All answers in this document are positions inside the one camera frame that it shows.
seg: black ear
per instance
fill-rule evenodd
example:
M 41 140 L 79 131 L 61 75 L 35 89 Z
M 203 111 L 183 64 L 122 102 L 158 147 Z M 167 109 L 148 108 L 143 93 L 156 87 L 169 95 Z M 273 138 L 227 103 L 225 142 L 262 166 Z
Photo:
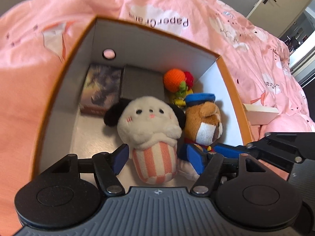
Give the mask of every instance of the black ear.
M 186 123 L 186 115 L 184 111 L 174 104 L 168 104 L 168 105 L 173 109 L 178 119 L 179 126 L 183 130 L 185 128 L 185 123 Z
M 104 115 L 104 123 L 109 127 L 114 127 L 118 124 L 118 120 L 122 112 L 130 103 L 130 100 L 122 99 L 117 104 L 114 104 Z

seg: crocheted orange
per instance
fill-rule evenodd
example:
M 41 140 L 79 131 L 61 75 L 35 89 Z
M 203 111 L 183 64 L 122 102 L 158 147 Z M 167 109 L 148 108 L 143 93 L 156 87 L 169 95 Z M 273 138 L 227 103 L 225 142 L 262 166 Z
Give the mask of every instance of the crocheted orange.
M 163 83 L 165 88 L 172 93 L 178 92 L 181 82 L 185 80 L 185 73 L 179 69 L 171 69 L 167 71 L 163 76 Z

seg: blue hat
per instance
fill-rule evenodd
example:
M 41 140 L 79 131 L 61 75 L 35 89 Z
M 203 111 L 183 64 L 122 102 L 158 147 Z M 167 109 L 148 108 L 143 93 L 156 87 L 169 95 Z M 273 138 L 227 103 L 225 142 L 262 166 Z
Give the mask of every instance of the blue hat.
M 205 102 L 214 102 L 215 95 L 211 93 L 194 93 L 189 94 L 185 98 L 186 106 L 191 107 L 195 105 L 200 105 Z

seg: logo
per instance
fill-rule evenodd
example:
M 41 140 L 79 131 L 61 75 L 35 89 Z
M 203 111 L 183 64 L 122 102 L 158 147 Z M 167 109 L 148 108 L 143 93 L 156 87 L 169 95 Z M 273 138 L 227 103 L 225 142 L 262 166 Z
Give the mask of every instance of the logo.
M 160 195 L 160 194 L 163 193 L 163 191 L 161 191 L 160 189 L 158 189 L 158 190 L 155 190 L 154 193 L 157 194 L 157 195 Z

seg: gray ridged plate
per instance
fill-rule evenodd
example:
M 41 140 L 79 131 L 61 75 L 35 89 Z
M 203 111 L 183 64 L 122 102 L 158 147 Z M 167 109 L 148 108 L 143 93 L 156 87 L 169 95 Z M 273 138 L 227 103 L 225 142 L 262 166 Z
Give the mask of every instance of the gray ridged plate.
M 315 160 L 307 159 L 301 164 L 294 164 L 288 182 L 299 190 L 303 201 L 315 214 Z
M 24 227 L 18 236 L 294 236 L 293 229 L 252 232 L 222 218 L 209 199 L 191 196 L 186 188 L 132 187 L 109 198 L 89 221 L 63 231 Z

